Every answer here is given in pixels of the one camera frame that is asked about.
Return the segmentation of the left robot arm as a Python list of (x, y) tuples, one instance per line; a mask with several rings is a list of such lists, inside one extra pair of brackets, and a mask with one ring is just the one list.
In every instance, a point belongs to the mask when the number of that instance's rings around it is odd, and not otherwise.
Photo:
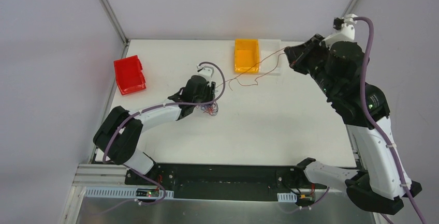
[[(193, 103), (210, 102), (215, 97), (215, 82), (209, 82), (202, 76), (194, 75), (177, 93), (155, 109), (148, 108), (142, 113), (140, 110), (128, 111), (122, 106), (113, 108), (93, 137), (93, 143), (101, 151), (110, 148), (107, 156), (116, 165), (125, 165), (138, 172), (138, 178), (146, 185), (157, 181), (158, 171), (154, 168), (156, 162), (146, 153), (137, 149), (142, 133), (158, 125), (181, 120), (192, 114)], [(118, 131), (113, 142), (110, 142), (117, 128), (130, 116), (125, 125)]]

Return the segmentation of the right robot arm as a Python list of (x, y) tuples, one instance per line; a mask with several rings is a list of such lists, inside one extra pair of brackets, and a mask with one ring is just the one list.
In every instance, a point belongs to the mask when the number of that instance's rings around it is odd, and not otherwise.
[(386, 97), (378, 87), (361, 82), (361, 47), (352, 41), (328, 45), (323, 36), (314, 35), (303, 44), (286, 47), (284, 53), (290, 68), (310, 75), (342, 118), (360, 165), (343, 169), (307, 158), (295, 166), (296, 185), (322, 184), (346, 193), (364, 211), (396, 214), (404, 206), (403, 198), (416, 196), (422, 187), (397, 165), (400, 158)]

